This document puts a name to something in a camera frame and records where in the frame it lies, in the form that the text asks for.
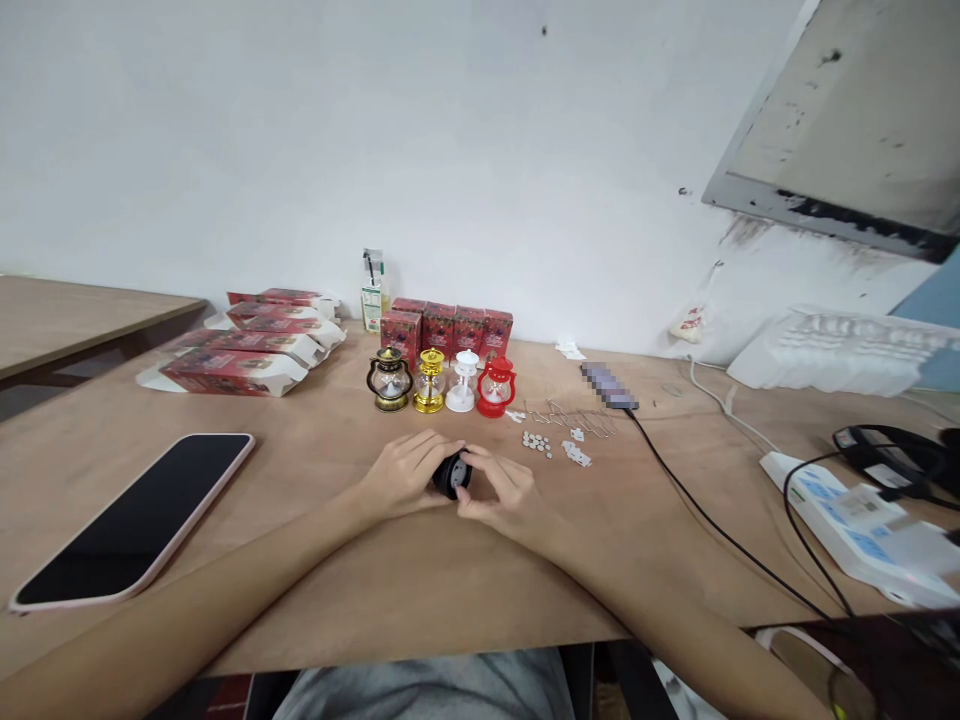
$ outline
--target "red lantern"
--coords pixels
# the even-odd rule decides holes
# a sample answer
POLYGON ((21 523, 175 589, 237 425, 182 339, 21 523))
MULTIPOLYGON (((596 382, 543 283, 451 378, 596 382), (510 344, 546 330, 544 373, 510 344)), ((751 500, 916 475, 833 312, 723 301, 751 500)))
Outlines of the red lantern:
POLYGON ((480 388, 477 411, 484 417, 502 417, 507 405, 513 402, 517 394, 513 384, 516 376, 517 374, 513 372, 513 363, 505 357, 494 358, 488 362, 477 383, 480 388))

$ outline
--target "phone screen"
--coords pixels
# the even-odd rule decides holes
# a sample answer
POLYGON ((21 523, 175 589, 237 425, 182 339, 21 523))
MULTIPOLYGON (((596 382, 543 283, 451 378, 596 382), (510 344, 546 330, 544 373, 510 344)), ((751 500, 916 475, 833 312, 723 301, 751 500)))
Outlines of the phone screen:
POLYGON ((250 442, 246 435, 180 440, 34 576, 17 602, 103 597, 134 585, 250 442))

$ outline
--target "gray pants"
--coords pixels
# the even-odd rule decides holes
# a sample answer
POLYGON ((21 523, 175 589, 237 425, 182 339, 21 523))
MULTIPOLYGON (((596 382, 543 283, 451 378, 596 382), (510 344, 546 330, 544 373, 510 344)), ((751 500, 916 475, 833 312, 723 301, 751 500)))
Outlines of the gray pants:
POLYGON ((556 648, 314 668, 274 720, 573 720, 556 648))

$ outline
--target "smartphone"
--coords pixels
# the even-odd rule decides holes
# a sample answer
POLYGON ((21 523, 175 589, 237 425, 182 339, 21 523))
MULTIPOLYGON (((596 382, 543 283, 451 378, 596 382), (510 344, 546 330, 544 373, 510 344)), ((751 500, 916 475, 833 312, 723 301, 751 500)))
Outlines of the smartphone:
POLYGON ((133 597, 157 576, 253 449, 252 435, 180 438, 10 600, 16 612, 133 597))

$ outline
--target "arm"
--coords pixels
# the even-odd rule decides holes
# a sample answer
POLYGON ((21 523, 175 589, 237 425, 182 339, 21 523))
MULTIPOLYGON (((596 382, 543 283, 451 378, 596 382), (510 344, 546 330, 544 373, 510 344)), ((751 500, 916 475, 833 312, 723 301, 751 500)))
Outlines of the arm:
POLYGON ((463 447, 427 430, 387 445, 357 485, 60 646, 0 683, 0 717, 140 718, 304 575, 388 517, 447 501, 424 488, 463 447))
POLYGON ((616 548, 552 511, 529 468, 468 446, 464 461, 483 471, 500 502, 458 488, 461 517, 479 520, 543 556, 583 585, 697 693, 731 717, 829 718, 779 660, 666 578, 623 561, 616 548))

